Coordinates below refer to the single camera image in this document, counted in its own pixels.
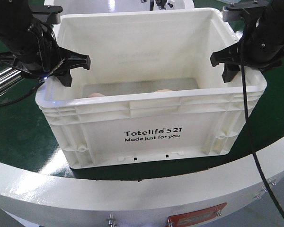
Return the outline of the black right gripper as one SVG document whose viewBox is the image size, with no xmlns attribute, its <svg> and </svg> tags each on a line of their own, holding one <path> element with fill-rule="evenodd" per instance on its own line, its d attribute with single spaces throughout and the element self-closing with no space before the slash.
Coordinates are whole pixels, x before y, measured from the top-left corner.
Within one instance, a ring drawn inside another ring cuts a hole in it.
<svg viewBox="0 0 284 227">
<path fill-rule="evenodd" d="M 284 57 L 284 0 L 272 0 L 259 18 L 245 21 L 238 43 L 213 52 L 213 67 L 224 63 L 222 79 L 231 82 L 240 71 L 239 65 L 270 70 L 282 64 Z"/>
</svg>

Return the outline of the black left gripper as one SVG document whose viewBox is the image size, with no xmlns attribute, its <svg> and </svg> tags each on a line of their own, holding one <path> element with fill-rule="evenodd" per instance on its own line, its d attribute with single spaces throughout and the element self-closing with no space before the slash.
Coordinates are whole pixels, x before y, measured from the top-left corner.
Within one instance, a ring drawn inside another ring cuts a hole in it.
<svg viewBox="0 0 284 227">
<path fill-rule="evenodd" d="M 71 87 L 71 69 L 90 70 L 88 55 L 59 47 L 53 27 L 35 18 L 27 0 L 0 0 L 0 40 L 8 52 L 0 53 L 0 65 L 21 71 L 24 78 L 44 79 L 53 74 L 65 87 Z"/>
</svg>

